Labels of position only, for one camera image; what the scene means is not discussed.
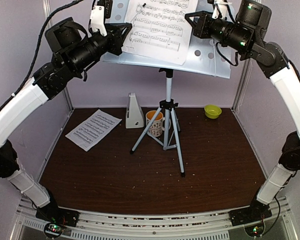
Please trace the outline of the sheet music page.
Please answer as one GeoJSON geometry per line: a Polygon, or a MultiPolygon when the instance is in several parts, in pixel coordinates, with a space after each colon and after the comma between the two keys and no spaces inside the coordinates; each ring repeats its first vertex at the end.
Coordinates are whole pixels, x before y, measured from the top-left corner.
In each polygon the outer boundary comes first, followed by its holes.
{"type": "Polygon", "coordinates": [[[88,152],[121,121],[122,119],[98,109],[89,118],[66,134],[65,137],[88,152]]]}
{"type": "Polygon", "coordinates": [[[123,51],[183,65],[192,33],[185,14],[195,11],[197,5],[197,0],[130,0],[125,21],[132,24],[132,30],[123,51]],[[144,3],[146,6],[135,17],[144,3]]]}

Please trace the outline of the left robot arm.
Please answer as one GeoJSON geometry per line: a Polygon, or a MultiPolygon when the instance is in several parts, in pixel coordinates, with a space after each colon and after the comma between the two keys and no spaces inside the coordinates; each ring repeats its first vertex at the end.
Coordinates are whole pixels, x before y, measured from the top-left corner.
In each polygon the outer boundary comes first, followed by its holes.
{"type": "Polygon", "coordinates": [[[25,85],[0,111],[0,178],[13,184],[36,206],[38,217],[57,223],[65,217],[53,194],[40,185],[18,161],[9,136],[37,108],[57,96],[73,78],[86,80],[87,71],[105,53],[120,55],[132,29],[130,23],[106,23],[88,34],[69,17],[45,32],[52,59],[26,79],[25,85]]]}

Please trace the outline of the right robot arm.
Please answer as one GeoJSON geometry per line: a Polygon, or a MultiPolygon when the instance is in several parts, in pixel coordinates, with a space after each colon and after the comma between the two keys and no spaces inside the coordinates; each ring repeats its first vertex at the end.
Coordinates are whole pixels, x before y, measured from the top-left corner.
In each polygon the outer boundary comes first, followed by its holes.
{"type": "Polygon", "coordinates": [[[271,16],[269,7],[254,0],[243,0],[232,21],[225,20],[218,9],[185,15],[195,37],[215,39],[218,46],[233,48],[239,61],[254,59],[280,93],[296,126],[286,138],[278,164],[250,205],[229,212],[233,226],[270,217],[271,201],[300,170],[300,74],[277,43],[264,40],[271,16]]]}

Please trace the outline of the white perforated music stand desk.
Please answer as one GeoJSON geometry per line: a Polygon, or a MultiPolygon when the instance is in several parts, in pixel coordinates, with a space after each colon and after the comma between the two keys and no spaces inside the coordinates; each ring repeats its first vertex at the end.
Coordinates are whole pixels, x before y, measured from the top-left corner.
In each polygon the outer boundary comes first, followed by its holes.
{"type": "MultiPolygon", "coordinates": [[[[112,14],[110,18],[111,23],[124,23],[128,3],[130,0],[115,0],[113,2],[112,14]]],[[[196,10],[210,10],[206,3],[202,0],[197,0],[198,4],[196,10]]],[[[204,74],[214,76],[214,51],[213,39],[200,39],[190,35],[189,48],[187,52],[186,61],[183,65],[177,65],[159,59],[144,57],[131,53],[123,53],[120,56],[107,53],[103,60],[108,63],[125,64],[125,65],[138,65],[156,68],[168,68],[173,70],[187,71],[192,73],[204,74]]],[[[222,60],[216,51],[216,66],[217,77],[229,78],[231,75],[230,65],[222,60]]]]}

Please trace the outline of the white metronome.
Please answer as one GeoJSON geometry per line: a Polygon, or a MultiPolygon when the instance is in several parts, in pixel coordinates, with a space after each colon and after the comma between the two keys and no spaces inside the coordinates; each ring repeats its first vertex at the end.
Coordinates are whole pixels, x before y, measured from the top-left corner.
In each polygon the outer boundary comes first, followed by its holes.
{"type": "Polygon", "coordinates": [[[125,114],[125,128],[136,129],[145,126],[144,114],[134,92],[128,94],[128,104],[125,114]]]}

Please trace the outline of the green bowl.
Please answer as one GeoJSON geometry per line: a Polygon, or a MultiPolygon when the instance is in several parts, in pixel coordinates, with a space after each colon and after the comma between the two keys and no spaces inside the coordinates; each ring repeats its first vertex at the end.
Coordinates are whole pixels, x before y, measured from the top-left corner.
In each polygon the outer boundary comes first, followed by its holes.
{"type": "Polygon", "coordinates": [[[222,109],[216,105],[208,104],[204,107],[204,114],[209,119],[217,119],[222,114],[222,109]]]}

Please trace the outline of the yellow patterned mug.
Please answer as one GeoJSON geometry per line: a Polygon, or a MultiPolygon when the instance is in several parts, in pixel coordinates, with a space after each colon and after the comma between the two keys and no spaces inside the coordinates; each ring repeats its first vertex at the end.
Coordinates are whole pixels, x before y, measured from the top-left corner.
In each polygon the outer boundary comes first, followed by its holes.
{"type": "MultiPolygon", "coordinates": [[[[146,113],[145,119],[146,124],[148,125],[151,121],[151,119],[154,117],[156,113],[156,110],[150,110],[146,113]]],[[[165,117],[164,114],[160,111],[157,115],[157,117],[154,119],[152,125],[148,129],[148,133],[151,134],[154,137],[160,137],[163,134],[163,131],[165,130],[165,117]]]]}

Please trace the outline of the white tripod stand pole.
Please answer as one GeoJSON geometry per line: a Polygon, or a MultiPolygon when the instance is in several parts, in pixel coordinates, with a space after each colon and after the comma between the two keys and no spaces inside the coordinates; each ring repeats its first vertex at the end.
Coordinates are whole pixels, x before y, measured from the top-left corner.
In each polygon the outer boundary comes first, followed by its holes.
{"type": "Polygon", "coordinates": [[[143,140],[144,136],[147,134],[149,137],[154,139],[157,143],[162,146],[164,151],[170,149],[177,150],[178,162],[180,167],[180,175],[182,178],[186,176],[186,171],[184,167],[183,157],[182,157],[182,150],[180,144],[179,133],[181,132],[180,124],[178,121],[178,117],[176,114],[176,108],[178,107],[178,103],[174,102],[172,99],[172,80],[174,75],[174,70],[170,68],[160,68],[159,72],[165,72],[166,77],[166,96],[164,100],[159,102],[159,107],[155,111],[153,117],[150,119],[149,123],[145,126],[143,132],[137,139],[136,143],[129,151],[130,154],[133,154],[137,149],[138,145],[143,140]],[[164,110],[164,130],[163,130],[163,141],[160,141],[157,137],[153,136],[148,131],[150,127],[155,122],[156,117],[159,114],[162,114],[162,110],[164,110]]]}

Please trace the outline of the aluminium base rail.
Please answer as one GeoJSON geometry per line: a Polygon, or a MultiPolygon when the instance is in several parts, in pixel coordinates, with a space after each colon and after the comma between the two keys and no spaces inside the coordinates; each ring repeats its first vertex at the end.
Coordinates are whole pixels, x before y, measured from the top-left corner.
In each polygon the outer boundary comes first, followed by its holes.
{"type": "Polygon", "coordinates": [[[200,213],[132,215],[79,211],[75,227],[67,226],[59,240],[297,240],[298,233],[286,198],[270,203],[272,216],[233,225],[229,210],[200,213]]]}

